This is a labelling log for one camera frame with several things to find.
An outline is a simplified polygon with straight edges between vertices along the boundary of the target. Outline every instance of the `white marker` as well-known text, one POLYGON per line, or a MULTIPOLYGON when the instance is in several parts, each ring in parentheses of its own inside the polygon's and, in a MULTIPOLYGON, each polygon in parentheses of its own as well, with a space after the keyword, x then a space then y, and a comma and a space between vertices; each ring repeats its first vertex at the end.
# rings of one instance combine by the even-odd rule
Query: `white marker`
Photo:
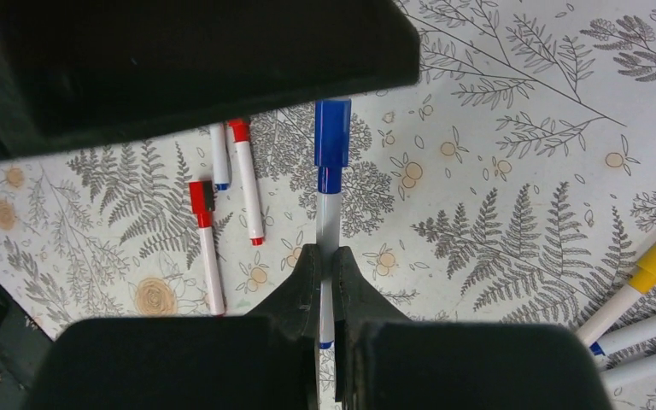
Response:
POLYGON ((349 99, 315 103, 316 243, 323 262, 320 281, 319 342, 328 349, 335 338, 331 258, 341 240, 341 173, 349 164, 349 99))
POLYGON ((262 215, 260 198, 258 197, 258 184, 255 180, 253 168, 253 155, 250 152, 250 129, 243 120, 228 122, 235 136, 235 149, 237 151, 237 164, 240 166, 240 178, 243 181, 243 195, 248 220, 248 236, 253 246, 262 245, 265 233, 262 229, 262 215))
POLYGON ((227 190, 230 187, 230 170, 227 167, 225 128, 219 122, 212 124, 209 130, 213 146, 213 182, 217 190, 227 190))
POLYGON ((656 244, 637 262, 636 273, 604 306, 577 330, 577 337, 590 346, 656 285, 656 244))
POLYGON ((205 262, 205 285, 213 316, 225 314, 225 300, 222 296, 220 272, 217 267, 217 254, 214 248, 212 212, 214 211, 212 181, 190 182, 192 213, 197 217, 200 231, 202 258, 205 262))
POLYGON ((604 371, 600 373, 600 378, 605 384, 605 388, 609 391, 613 391, 618 387, 655 375, 656 354, 653 354, 644 359, 639 359, 632 363, 604 371))
POLYGON ((589 347, 594 355, 608 355, 656 337, 656 316, 607 333, 589 347))

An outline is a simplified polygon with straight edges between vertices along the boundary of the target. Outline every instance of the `blue marker cap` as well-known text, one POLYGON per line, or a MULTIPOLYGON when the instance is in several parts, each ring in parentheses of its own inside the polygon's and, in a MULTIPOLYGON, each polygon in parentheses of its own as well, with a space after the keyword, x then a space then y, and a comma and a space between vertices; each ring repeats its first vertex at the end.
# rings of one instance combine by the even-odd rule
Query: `blue marker cap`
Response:
POLYGON ((595 355, 595 356, 604 356, 605 352, 602 351, 602 348, 600 347, 597 342, 592 343, 592 345, 589 347, 589 350, 595 355))
POLYGON ((315 102, 315 166, 318 167, 318 191, 341 191, 341 168, 349 165, 351 101, 315 102))

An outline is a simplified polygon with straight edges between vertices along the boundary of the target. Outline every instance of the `marker barrel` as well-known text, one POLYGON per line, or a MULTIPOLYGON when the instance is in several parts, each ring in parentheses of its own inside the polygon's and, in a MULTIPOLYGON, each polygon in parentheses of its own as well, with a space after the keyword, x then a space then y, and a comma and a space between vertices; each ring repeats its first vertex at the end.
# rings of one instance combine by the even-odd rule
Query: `marker barrel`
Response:
POLYGON ((257 181, 255 181, 250 143, 247 141, 235 143, 235 149, 237 151, 237 163, 240 166, 240 179, 243 181, 248 236, 254 246, 262 245, 265 232, 262 229, 260 198, 258 197, 257 181))
POLYGON ((592 315, 592 317, 577 330, 577 337, 579 337, 579 340, 585 346, 589 347, 589 345, 599 339, 600 336, 605 334, 607 329, 609 329, 610 326, 612 326, 619 317, 623 315, 623 313, 632 308, 632 305, 634 305, 641 297, 642 293, 638 292, 632 286, 623 286, 618 293, 611 297, 607 303, 600 307, 600 310, 592 315))
POLYGON ((225 127, 219 122, 212 124, 209 131, 213 148, 213 182, 217 190, 226 190, 230 186, 230 170, 227 166, 225 127))
MULTIPOLYGON (((331 258, 341 240, 341 192, 316 197, 316 240, 324 267, 331 265, 331 258)), ((335 338, 333 325, 333 289, 330 271, 324 272, 320 281, 319 341, 322 349, 328 349, 335 338)))
POLYGON ((207 285, 210 312, 214 316, 225 314, 225 299, 222 296, 220 284, 220 271, 217 267, 217 253, 214 248, 213 228, 202 228, 200 231, 200 244, 202 245, 202 259, 205 262, 205 285, 207 285))
POLYGON ((656 316, 625 326, 622 329, 600 337, 590 349, 597 355, 608 355, 635 346, 656 337, 656 316))
POLYGON ((600 373, 602 382, 610 391, 649 376, 656 376, 656 354, 600 373))

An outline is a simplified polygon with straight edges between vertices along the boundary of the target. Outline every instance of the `table surface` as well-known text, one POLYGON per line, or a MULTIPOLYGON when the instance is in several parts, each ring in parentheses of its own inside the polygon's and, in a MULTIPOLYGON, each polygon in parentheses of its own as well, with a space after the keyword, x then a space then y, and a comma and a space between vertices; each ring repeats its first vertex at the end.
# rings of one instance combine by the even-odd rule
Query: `table surface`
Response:
MULTIPOLYGON (((342 244, 412 318, 574 328, 656 240, 656 6, 570 1, 400 5, 421 81, 353 101, 342 244)), ((230 314, 315 234, 313 105, 257 115, 252 132, 266 243, 249 245, 233 167, 215 215, 230 314)), ((208 138, 0 163, 0 283, 51 337, 94 316, 207 313, 185 186, 211 174, 208 138)), ((652 314, 656 289, 621 323, 652 314)), ((656 376, 611 397, 656 409, 656 376)))

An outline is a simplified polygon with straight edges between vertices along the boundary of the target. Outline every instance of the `yellow marker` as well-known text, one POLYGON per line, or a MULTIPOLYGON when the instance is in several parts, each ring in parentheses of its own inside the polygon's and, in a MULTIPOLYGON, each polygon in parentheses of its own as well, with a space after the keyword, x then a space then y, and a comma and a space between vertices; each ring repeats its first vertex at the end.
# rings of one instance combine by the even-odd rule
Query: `yellow marker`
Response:
POLYGON ((577 337, 585 346, 596 342, 623 313, 656 285, 656 244, 636 265, 636 274, 632 279, 577 330, 577 337))

